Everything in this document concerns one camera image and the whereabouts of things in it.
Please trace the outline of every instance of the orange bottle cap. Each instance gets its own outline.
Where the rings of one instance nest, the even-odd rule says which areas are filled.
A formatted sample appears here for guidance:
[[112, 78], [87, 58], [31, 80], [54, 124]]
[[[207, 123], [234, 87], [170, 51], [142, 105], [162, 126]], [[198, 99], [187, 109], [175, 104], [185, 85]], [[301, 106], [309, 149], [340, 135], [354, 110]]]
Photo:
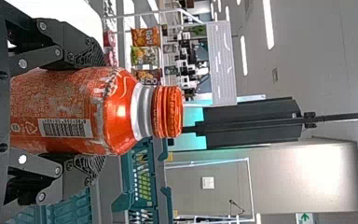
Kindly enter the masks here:
[[178, 87], [156, 87], [152, 101], [153, 134], [177, 137], [183, 129], [183, 99]]

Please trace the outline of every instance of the orange bottle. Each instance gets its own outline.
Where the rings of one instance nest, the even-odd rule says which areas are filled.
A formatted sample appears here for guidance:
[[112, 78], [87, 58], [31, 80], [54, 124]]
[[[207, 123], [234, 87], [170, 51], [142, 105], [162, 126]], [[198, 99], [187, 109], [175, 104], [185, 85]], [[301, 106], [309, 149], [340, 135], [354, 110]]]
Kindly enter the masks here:
[[11, 145], [32, 153], [122, 155], [182, 131], [182, 92], [121, 68], [33, 70], [11, 79]]

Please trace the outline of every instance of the white ceiling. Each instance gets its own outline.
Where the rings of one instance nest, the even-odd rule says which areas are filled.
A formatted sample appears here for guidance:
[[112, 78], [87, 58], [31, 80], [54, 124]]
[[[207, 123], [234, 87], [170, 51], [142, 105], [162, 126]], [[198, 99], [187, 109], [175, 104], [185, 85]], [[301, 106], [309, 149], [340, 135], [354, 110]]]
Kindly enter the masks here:
[[[358, 112], [358, 1], [271, 0], [275, 47], [267, 48], [262, 1], [254, 1], [245, 22], [244, 6], [230, 7], [239, 95], [294, 96], [303, 111]], [[217, 13], [226, 18], [225, 10]], [[249, 75], [239, 49], [245, 36]], [[279, 80], [272, 81], [278, 68]], [[358, 142], [358, 122], [323, 124], [306, 135]]]

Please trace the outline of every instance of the barcode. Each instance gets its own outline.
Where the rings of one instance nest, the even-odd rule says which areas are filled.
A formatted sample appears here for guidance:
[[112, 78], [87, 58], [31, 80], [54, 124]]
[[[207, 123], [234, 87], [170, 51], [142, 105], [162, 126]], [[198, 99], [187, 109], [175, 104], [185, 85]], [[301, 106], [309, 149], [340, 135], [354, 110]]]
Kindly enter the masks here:
[[38, 124], [44, 137], [92, 138], [89, 119], [39, 119]]

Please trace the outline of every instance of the black metal frame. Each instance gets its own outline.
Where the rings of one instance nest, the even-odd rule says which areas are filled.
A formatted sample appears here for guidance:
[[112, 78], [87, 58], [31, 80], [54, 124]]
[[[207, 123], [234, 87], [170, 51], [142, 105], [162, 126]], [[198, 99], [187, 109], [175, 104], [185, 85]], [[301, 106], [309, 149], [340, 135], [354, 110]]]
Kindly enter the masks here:
[[[9, 49], [7, 41], [16, 47]], [[90, 66], [104, 66], [102, 48], [93, 37], [67, 22], [32, 19], [0, 0], [0, 223], [27, 205], [69, 198], [95, 178], [76, 166], [84, 158], [36, 156], [10, 148], [10, 78], [36, 67], [68, 70]]]

